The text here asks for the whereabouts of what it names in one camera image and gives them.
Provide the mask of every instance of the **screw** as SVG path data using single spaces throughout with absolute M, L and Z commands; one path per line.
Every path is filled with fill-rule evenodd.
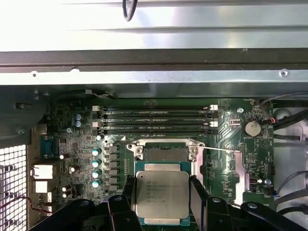
M 191 154 L 196 154 L 196 153 L 197 153 L 197 149 L 196 149 L 195 147 L 190 147 L 190 148 L 189 148 L 189 152 L 190 152 Z
M 214 201 L 215 203 L 221 202 L 221 200 L 220 200 L 219 198 L 217 198 L 217 197 L 214 197 L 214 198 L 212 199 L 212 201 Z
M 241 107 L 239 107 L 239 108 L 237 109 L 237 112 L 238 112 L 238 113 L 243 113 L 243 112 L 244 112 L 244 109 L 241 108 Z
M 19 129 L 18 131 L 17 131 L 17 134 L 18 135 L 22 135 L 22 134 L 24 134 L 26 131 L 22 128 L 22 129 Z
M 249 204 L 248 204 L 248 207 L 253 208 L 253 209 L 258 208 L 257 205 L 255 205 L 255 204 L 253 204 L 253 203 L 249 203 Z
M 289 74 L 289 71 L 287 69 L 282 69 L 279 72 L 280 77 L 286 77 Z
M 136 153 L 141 154 L 142 153 L 142 148 L 137 148 Z
M 264 183 L 265 183 L 266 185 L 271 185 L 271 180 L 270 180 L 270 179 L 265 179 L 265 180 L 264 180 Z

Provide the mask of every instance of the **metal bracket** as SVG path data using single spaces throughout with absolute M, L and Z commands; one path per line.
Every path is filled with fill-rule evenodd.
M 205 147 L 203 142 L 193 139 L 141 139 L 126 145 L 126 148 L 134 153 L 134 156 L 143 160 L 143 149 L 147 143 L 185 143 L 189 150 L 189 160 L 194 160 L 198 154 L 197 147 Z

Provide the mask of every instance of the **wire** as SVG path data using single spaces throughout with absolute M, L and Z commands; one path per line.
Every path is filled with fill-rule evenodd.
M 278 211 L 277 213 L 279 213 L 280 215 L 285 215 L 287 213 L 293 213 L 293 212 L 302 212 L 303 214 L 307 215 L 308 214 L 308 206 L 302 204 L 300 206 L 288 207 L 288 208 L 284 208 L 284 209 Z
M 302 198 L 305 196 L 308 196 L 308 189 L 298 190 L 298 191 L 289 193 L 283 197 L 278 198 L 277 200 L 274 201 L 274 205 L 277 206 L 283 202 L 291 201 L 291 200 Z
M 116 96 L 114 96 L 112 93 L 108 93 L 104 90 L 91 90 L 91 89 L 78 89 L 78 90 L 68 90 L 61 92 L 51 98 L 51 102 L 54 102 L 58 100 L 63 95 L 72 95 L 72 94 L 88 94 L 88 95 L 94 95 L 98 98 L 110 98 L 110 99 L 118 99 Z
M 277 194 L 280 193 L 281 189 L 282 189 L 290 180 L 294 179 L 294 178 L 297 177 L 297 176 L 300 176 L 300 175 L 302 175 L 302 174 L 307 174 L 307 173 L 308 173 L 308 170 L 306 170 L 306 171 L 303 170 L 303 171 L 295 172 L 295 173 L 291 174 L 290 176 L 288 176 L 288 177 L 284 180 L 284 182 L 282 182 L 282 184 L 280 185 L 280 187 L 276 190 Z
M 285 141 L 300 141 L 300 136 L 283 136 L 274 134 L 275 139 L 285 140 Z
M 307 116 L 308 116 L 308 110 L 303 110 L 303 111 L 298 112 L 294 115 L 283 118 L 283 119 L 279 120 L 277 124 L 274 124 L 274 130 L 279 130 L 279 129 L 291 126 L 293 124 L 296 124 L 296 123 L 306 119 Z
M 138 0 L 132 0 L 128 14 L 127 14 L 127 9 L 126 9 L 126 1 L 127 0 L 122 0 L 123 16 L 125 20 L 129 22 L 134 16 L 135 10 L 137 8 Z
M 35 211 L 38 211 L 38 212 L 42 212 L 42 213 L 52 213 L 52 212 L 47 211 L 47 210 L 45 210 L 45 209 L 33 208 L 33 207 L 32 207 L 32 200 L 31 200 L 29 197 L 26 197 L 26 196 L 18 196 L 18 197 L 16 197 L 16 198 L 12 199 L 11 201 L 9 201 L 9 202 L 7 202 L 7 203 L 1 205 L 1 206 L 0 206 L 0 209 L 5 208 L 5 207 L 8 206 L 10 203 L 12 203 L 12 202 L 14 202 L 14 201 L 17 201 L 17 200 L 19 200 L 19 199 L 26 199 L 26 200 L 29 202 L 29 207 L 30 207 L 30 209 L 32 209 L 32 210 L 35 210 Z
M 283 95 L 277 95 L 277 96 L 274 96 L 274 97 L 270 97 L 268 99 L 266 99 L 265 101 L 263 101 L 261 104 L 260 104 L 260 110 L 269 118 L 269 120 L 271 120 L 271 122 L 273 124 L 276 123 L 276 120 L 275 118 L 273 118 L 267 111 L 266 109 L 264 108 L 264 105 L 270 101 L 273 101 L 273 100 L 277 100 L 277 99 L 281 99 L 281 98 L 284 98 L 284 97 L 289 97 L 289 96 L 294 96 L 294 95 L 302 95 L 302 94 L 308 94 L 308 92 L 295 92 L 295 93 L 288 93 L 288 94 L 283 94 Z

